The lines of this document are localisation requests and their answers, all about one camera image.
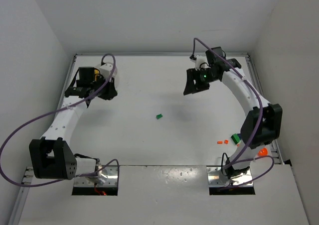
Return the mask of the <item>dark green lego brick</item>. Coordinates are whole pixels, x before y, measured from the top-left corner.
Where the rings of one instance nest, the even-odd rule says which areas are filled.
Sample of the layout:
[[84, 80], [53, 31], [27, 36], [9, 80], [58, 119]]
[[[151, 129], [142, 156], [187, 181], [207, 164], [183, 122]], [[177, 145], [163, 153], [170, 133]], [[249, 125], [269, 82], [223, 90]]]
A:
[[240, 142], [240, 140], [241, 140], [241, 138], [240, 138], [240, 136], [239, 136], [238, 134], [233, 134], [233, 135], [231, 136], [231, 139], [232, 139], [232, 141], [233, 141], [235, 144], [239, 144], [239, 142]]

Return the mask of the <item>orange round lego piece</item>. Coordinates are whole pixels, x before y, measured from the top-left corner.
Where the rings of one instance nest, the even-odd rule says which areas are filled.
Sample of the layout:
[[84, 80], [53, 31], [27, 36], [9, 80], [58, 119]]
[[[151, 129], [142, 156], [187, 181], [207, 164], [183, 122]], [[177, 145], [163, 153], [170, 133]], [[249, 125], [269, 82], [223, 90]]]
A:
[[267, 156], [267, 155], [268, 155], [268, 150], [265, 147], [258, 152], [258, 156], [260, 157]]

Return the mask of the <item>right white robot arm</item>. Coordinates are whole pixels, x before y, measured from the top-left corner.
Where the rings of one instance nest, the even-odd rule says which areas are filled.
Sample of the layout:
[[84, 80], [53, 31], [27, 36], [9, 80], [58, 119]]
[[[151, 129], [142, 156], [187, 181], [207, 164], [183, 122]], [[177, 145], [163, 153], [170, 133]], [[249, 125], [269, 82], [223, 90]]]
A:
[[283, 109], [262, 97], [246, 79], [238, 60], [226, 58], [221, 47], [206, 50], [204, 57], [191, 54], [190, 60], [195, 66], [186, 71], [184, 95], [206, 91], [210, 83], [220, 81], [245, 113], [239, 146], [221, 166], [222, 175], [228, 179], [245, 173], [258, 152], [279, 137]]

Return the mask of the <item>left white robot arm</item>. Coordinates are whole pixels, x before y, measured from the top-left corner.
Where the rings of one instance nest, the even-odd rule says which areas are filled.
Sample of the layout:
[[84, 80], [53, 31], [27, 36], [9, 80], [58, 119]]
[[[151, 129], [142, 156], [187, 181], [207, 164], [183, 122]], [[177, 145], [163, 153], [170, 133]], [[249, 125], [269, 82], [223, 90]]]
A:
[[112, 100], [117, 96], [113, 63], [77, 69], [64, 92], [61, 110], [40, 139], [29, 144], [34, 175], [38, 179], [71, 180], [77, 176], [95, 177], [99, 160], [74, 154], [71, 137], [83, 112], [95, 98]]

